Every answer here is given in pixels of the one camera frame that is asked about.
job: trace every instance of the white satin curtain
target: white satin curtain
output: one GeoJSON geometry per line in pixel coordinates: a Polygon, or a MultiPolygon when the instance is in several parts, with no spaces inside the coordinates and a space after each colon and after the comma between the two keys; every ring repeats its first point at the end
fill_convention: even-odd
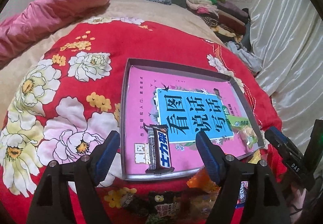
{"type": "Polygon", "coordinates": [[[310,0],[255,0],[250,15],[250,42],[263,60],[256,80],[304,153],[323,119],[322,20],[310,0]]]}

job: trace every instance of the beige blanket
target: beige blanket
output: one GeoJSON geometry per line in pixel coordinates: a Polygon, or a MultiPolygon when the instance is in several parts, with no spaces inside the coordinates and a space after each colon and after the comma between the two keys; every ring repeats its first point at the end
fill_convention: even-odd
{"type": "MultiPolygon", "coordinates": [[[[223,43],[209,29],[204,21],[186,9],[177,5],[164,5],[146,0],[111,0],[104,10],[98,10],[95,15],[104,17],[133,17],[145,21],[161,23],[188,34],[223,43]]],[[[38,63],[42,55],[47,52],[61,37],[67,35],[79,23],[71,24],[60,29],[48,38],[36,43],[22,55],[11,61],[0,70],[0,121],[5,118],[7,108],[23,77],[31,66],[38,63]]]]}

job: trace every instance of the pink pillow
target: pink pillow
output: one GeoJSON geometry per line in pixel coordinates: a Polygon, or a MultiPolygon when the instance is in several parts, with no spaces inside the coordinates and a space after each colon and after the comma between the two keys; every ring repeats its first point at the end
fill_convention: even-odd
{"type": "Polygon", "coordinates": [[[35,0],[0,23],[0,68],[50,33],[110,0],[35,0]]]}

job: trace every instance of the orange candy wrapper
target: orange candy wrapper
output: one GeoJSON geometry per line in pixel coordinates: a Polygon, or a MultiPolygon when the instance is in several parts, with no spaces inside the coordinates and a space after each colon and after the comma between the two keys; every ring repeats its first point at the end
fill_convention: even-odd
{"type": "Polygon", "coordinates": [[[209,177],[208,172],[203,167],[189,181],[186,182],[188,187],[197,187],[207,193],[219,192],[220,187],[217,186],[209,177]]]}

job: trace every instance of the blue gripper pad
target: blue gripper pad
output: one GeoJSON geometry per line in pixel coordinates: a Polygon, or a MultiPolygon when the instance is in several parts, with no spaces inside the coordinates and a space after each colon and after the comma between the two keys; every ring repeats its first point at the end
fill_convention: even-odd
{"type": "Polygon", "coordinates": [[[112,131],[106,141],[109,142],[95,166],[94,182],[97,184],[105,180],[114,157],[116,156],[117,150],[120,147],[119,133],[112,131]]]}
{"type": "Polygon", "coordinates": [[[285,135],[282,132],[280,132],[276,127],[271,126],[269,130],[271,130],[284,144],[287,144],[288,138],[285,137],[285,135]]]}
{"type": "Polygon", "coordinates": [[[221,186],[225,180],[224,152],[219,146],[212,144],[204,131],[196,134],[195,141],[210,179],[221,186]]]}

